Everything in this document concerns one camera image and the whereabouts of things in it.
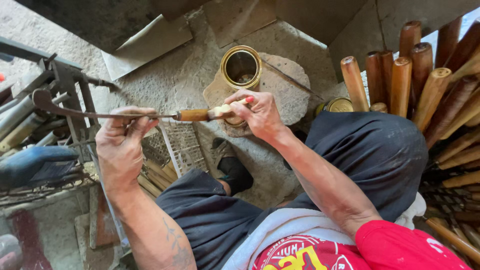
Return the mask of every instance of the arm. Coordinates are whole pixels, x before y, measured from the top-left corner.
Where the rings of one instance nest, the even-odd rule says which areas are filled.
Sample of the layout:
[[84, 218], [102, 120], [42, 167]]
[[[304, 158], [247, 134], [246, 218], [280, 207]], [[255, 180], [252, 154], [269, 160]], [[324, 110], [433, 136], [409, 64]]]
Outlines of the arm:
[[[126, 107], [112, 113], [155, 113]], [[96, 135], [105, 192], [120, 218], [142, 270], [194, 270], [195, 259], [187, 236], [178, 224], [140, 189], [137, 176], [143, 162], [141, 140], [158, 120], [108, 119]]]
[[[249, 109], [236, 100], [253, 96]], [[292, 167], [315, 205], [355, 241], [355, 233], [368, 221], [381, 220], [372, 202], [343, 172], [298, 140], [280, 120], [271, 93], [241, 89], [225, 100], [245, 119], [253, 134], [277, 149]]]

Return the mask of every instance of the tattoo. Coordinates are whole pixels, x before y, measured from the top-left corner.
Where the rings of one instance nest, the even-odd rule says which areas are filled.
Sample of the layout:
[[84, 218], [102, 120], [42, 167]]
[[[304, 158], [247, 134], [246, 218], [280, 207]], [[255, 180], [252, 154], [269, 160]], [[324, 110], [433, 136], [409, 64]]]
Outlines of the tattoo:
[[172, 259], [172, 266], [176, 269], [197, 269], [195, 259], [193, 257], [192, 249], [186, 247], [180, 247], [178, 239], [181, 238], [180, 234], [175, 234], [175, 229], [170, 228], [163, 219], [163, 223], [167, 227], [167, 241], [170, 242], [170, 239], [173, 240], [171, 249], [174, 250], [175, 247], [177, 250], [177, 254], [173, 255]]

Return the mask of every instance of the curved metal tool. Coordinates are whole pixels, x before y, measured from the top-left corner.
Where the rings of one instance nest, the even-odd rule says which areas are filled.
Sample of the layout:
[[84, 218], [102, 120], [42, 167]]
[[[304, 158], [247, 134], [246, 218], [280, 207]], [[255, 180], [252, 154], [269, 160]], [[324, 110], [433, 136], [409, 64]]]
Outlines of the curved metal tool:
[[150, 118], [164, 118], [164, 117], [176, 117], [177, 114], [161, 115], [161, 114], [102, 114], [94, 112], [83, 112], [78, 110], [72, 110], [67, 108], [60, 108], [52, 102], [52, 97], [48, 90], [37, 89], [33, 92], [33, 104], [41, 109], [49, 111], [53, 114], [72, 116], [72, 117], [88, 117], [88, 118], [116, 118], [116, 119], [134, 119], [142, 116], [148, 116]]

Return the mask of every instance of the can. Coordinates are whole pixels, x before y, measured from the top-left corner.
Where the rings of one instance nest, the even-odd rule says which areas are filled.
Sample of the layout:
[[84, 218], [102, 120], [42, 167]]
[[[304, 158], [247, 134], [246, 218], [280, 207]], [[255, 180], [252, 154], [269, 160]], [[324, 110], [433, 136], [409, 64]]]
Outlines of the can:
[[352, 101], [345, 97], [334, 98], [318, 105], [317, 109], [315, 110], [315, 116], [317, 116], [321, 111], [352, 112]]

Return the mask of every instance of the red t-shirt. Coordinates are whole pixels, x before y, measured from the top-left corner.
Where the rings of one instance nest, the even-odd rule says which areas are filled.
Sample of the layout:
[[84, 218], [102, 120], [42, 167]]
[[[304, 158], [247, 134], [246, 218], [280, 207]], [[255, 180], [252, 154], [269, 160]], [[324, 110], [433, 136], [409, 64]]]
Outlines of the red t-shirt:
[[470, 269], [432, 236], [387, 221], [364, 224], [355, 242], [292, 235], [267, 247], [252, 270]]

